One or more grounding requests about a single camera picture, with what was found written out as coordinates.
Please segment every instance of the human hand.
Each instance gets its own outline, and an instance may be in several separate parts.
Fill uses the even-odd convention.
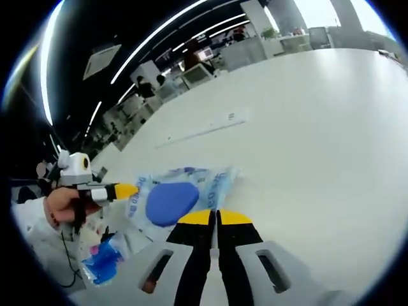
[[[75,213],[73,200],[78,199],[79,194],[76,189],[61,187],[53,190],[44,200],[44,210],[47,221],[54,227],[60,222],[73,222]],[[101,207],[94,202],[86,202],[85,212],[87,215],[97,212]]]

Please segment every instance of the white table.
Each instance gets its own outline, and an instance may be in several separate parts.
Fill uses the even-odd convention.
[[[285,55],[238,69],[163,105],[107,181],[179,166],[241,167],[226,208],[248,215],[329,289],[365,293],[408,221],[408,80],[368,50]],[[155,149],[223,112],[251,120]]]

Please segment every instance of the black cable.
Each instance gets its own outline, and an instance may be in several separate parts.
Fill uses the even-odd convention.
[[[79,269],[78,269],[78,270],[75,270],[75,269],[72,267],[71,258],[69,258],[68,248],[66,247],[66,244],[65,244],[65,238],[64,238],[64,233],[63,233],[63,232],[61,232],[61,237],[62,237],[62,242],[63,242],[63,244],[64,244],[66,257],[68,258],[69,267],[71,268],[72,272],[74,272],[74,279],[73,279],[73,281],[72,281],[71,284],[69,284],[69,285],[61,285],[61,284],[60,284],[60,286],[63,287],[63,288],[70,288],[70,287],[74,286],[75,282],[77,281],[77,280],[76,280],[76,279],[77,279],[77,276],[78,276],[80,279],[82,279],[82,276],[79,274]]]

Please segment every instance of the office desk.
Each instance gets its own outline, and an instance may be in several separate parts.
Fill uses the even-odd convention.
[[[377,52],[291,54],[220,76],[163,105],[107,181],[181,166],[242,169],[225,207],[248,215],[329,289],[365,293],[408,221],[408,80]],[[251,119],[156,149],[220,114]]]

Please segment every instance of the ceiling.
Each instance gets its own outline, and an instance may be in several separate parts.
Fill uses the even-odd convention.
[[[177,47],[202,30],[242,14],[240,2],[208,0],[183,14],[154,36],[111,85],[113,76],[133,50],[163,22],[194,1],[144,1],[142,7],[136,1],[127,0],[66,0],[57,17],[47,76],[50,113],[61,140],[68,148],[77,148],[98,103],[102,101],[92,126],[131,86],[129,75],[140,63],[155,61],[168,49]],[[245,19],[232,20],[208,34]],[[110,65],[82,80],[92,49],[109,44],[122,45]],[[182,50],[170,52],[170,60],[158,60],[159,69],[164,70],[180,59]],[[34,58],[39,59],[39,52]],[[36,73],[39,74],[39,65],[33,61],[28,74],[30,90],[35,100],[42,103],[40,82],[38,77],[33,78]]]

